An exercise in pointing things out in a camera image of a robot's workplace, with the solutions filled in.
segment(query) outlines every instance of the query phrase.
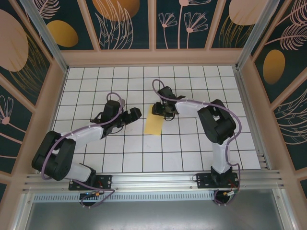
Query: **dark teal wallpaper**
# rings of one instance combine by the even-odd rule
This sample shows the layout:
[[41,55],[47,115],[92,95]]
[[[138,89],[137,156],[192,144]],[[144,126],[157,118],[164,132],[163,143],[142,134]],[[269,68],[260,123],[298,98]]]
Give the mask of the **dark teal wallpaper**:
[[5,189],[6,189],[6,184],[0,183],[0,204],[1,204],[1,200],[4,195],[4,192],[5,192]]
[[101,49],[149,49],[147,0],[86,0]]
[[157,0],[156,48],[204,48],[216,4],[215,0]]
[[307,67],[307,2],[292,1],[255,60],[272,103]]
[[274,113],[295,170],[307,167],[307,80]]
[[0,73],[34,105],[50,63],[8,1],[0,2]]
[[0,86],[0,171],[11,173],[32,113]]
[[260,42],[262,41],[262,38],[264,37],[264,35],[267,33],[269,27],[271,26],[272,22],[274,21],[276,14],[278,13],[278,11],[280,10],[280,8],[282,7],[282,5],[284,4],[284,0],[280,0],[278,3],[278,7],[276,8],[273,16],[271,17],[269,23],[267,24],[267,27],[265,28],[265,30],[263,31],[262,35],[260,36],[258,42],[256,43],[255,47],[253,48],[253,50],[251,51],[251,55],[253,56],[254,53],[256,52],[256,50],[258,49]]

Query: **metal base plate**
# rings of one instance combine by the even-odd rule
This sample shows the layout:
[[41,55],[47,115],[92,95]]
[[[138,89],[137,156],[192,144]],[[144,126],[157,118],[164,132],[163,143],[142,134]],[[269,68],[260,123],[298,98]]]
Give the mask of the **metal base plate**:
[[198,188],[231,188],[231,181],[236,187],[239,186],[238,175],[235,172],[229,174],[225,179],[225,183],[221,183],[219,186],[212,180],[211,173],[198,173],[193,179],[197,182]]
[[[112,176],[111,175],[97,175],[96,179],[97,180],[96,180],[94,187],[111,189],[111,185],[112,185]],[[71,181],[69,183],[68,190],[70,190],[70,191],[89,191],[90,189],[83,187],[82,185],[79,185],[74,181]]]

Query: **sticky note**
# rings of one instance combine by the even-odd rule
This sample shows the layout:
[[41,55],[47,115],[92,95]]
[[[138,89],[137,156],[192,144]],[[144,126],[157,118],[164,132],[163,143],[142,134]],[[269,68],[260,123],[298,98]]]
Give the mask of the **sticky note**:
[[152,114],[153,106],[149,106],[149,111],[146,119],[144,134],[160,136],[164,117]]

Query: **purple cable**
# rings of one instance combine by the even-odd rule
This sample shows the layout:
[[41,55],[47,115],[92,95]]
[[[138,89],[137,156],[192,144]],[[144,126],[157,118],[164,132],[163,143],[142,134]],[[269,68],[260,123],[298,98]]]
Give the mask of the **purple cable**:
[[[76,133],[78,133],[78,132],[80,132],[80,131],[82,131],[82,130],[84,130],[84,129],[89,128],[89,127],[99,127],[99,126],[107,125],[107,124],[113,122],[115,119],[118,118],[118,116],[120,115],[121,110],[122,110],[122,108],[123,108],[123,104],[122,104],[122,102],[121,102],[121,97],[120,97],[119,94],[117,94],[117,93],[115,93],[115,92],[110,92],[110,93],[108,93],[107,96],[106,96],[106,99],[107,99],[107,100],[108,100],[108,97],[109,97],[111,94],[114,94],[114,95],[116,95],[116,96],[119,98],[120,108],[119,108],[118,113],[116,114],[116,116],[113,117],[111,120],[109,120],[109,121],[107,121],[107,122],[103,122],[103,123],[95,124],[95,125],[90,125],[90,126],[85,126],[85,127],[76,129],[75,131],[72,131],[72,132],[70,132],[70,133],[68,133],[68,134],[66,134],[66,135],[64,135],[64,136],[62,136],[60,139],[58,139],[58,140],[54,143],[54,145],[51,147],[51,149],[49,150],[49,152],[48,152],[48,154],[47,154],[47,156],[46,156],[46,159],[45,159],[45,161],[44,161],[44,163],[43,163],[43,167],[42,167],[42,171],[41,171],[41,172],[42,172],[42,178],[43,178],[43,180],[50,180],[50,179],[51,179],[51,177],[45,177],[46,165],[47,165],[47,162],[48,162],[48,160],[49,160],[49,158],[50,158],[50,156],[51,156],[51,154],[52,154],[52,151],[55,149],[55,147],[56,147],[64,138],[69,137],[69,136],[71,136],[71,135],[73,135],[73,134],[76,134]],[[85,184],[83,184],[82,182],[77,181],[77,180],[73,180],[73,181],[76,182],[76,183],[78,183],[78,184],[80,184],[80,185],[82,185],[82,186],[84,186],[84,187],[87,187],[87,188],[90,188],[90,189],[93,189],[93,190],[111,192],[111,193],[110,193],[109,195],[107,195],[102,201],[100,201],[99,203],[97,203],[97,205],[96,205],[96,204],[93,205],[94,207],[95,207],[95,206],[98,206],[99,204],[101,204],[103,201],[105,201],[109,196],[111,196],[111,195],[115,192],[114,189],[101,189],[101,188],[95,188],[95,187],[87,186],[87,185],[85,185]]]
[[[178,100],[178,99],[171,99],[171,98],[164,97],[164,96],[160,95],[160,94],[158,93],[158,91],[155,89],[155,87],[154,87],[154,82],[155,82],[155,81],[161,83],[163,87],[165,87],[165,86],[164,86],[164,84],[163,84],[163,82],[162,82],[161,80],[159,80],[159,79],[154,79],[154,80],[153,80],[153,83],[152,83],[153,91],[154,91],[160,98],[162,98],[162,99],[164,99],[164,100],[168,100],[168,101],[172,101],[172,102],[193,102],[193,103],[198,103],[198,104],[202,104],[202,105],[209,105],[209,106],[213,106],[213,107],[216,107],[216,108],[223,109],[224,111],[226,111],[226,112],[230,113],[232,116],[234,116],[234,118],[237,120],[237,122],[238,122],[238,124],[239,124],[239,131],[238,131],[237,134],[235,134],[232,138],[230,138],[230,139],[227,141],[226,148],[225,148],[225,157],[226,157],[226,162],[227,162],[228,165],[230,165],[230,166],[238,166],[238,179],[239,179],[239,185],[238,185],[238,188],[237,188],[237,189],[239,190],[239,189],[240,189],[240,181],[241,181],[240,165],[239,165],[239,163],[231,164],[231,163],[229,162],[229,159],[228,159],[229,144],[231,143],[231,141],[233,141],[234,139],[236,139],[237,136],[239,136],[240,133],[241,133],[241,131],[242,131],[242,124],[241,124],[241,121],[240,121],[239,117],[237,117],[237,115],[235,115],[234,112],[232,112],[232,111],[230,111],[229,109],[227,109],[227,108],[225,108],[225,107],[223,107],[223,106],[220,106],[220,105],[218,105],[218,104],[213,104],[213,103],[208,103],[208,102],[199,102],[199,101],[190,100],[190,99],[180,99],[180,100]],[[220,201],[216,200],[216,194],[217,194],[218,191],[219,191],[219,190],[216,190],[216,191],[214,192],[214,196],[213,196],[213,198],[214,198],[213,201],[214,201],[217,205],[218,205],[218,204],[221,204]],[[234,195],[234,197],[228,202],[229,204],[230,204],[231,202],[233,202],[235,196],[236,196],[236,195]]]

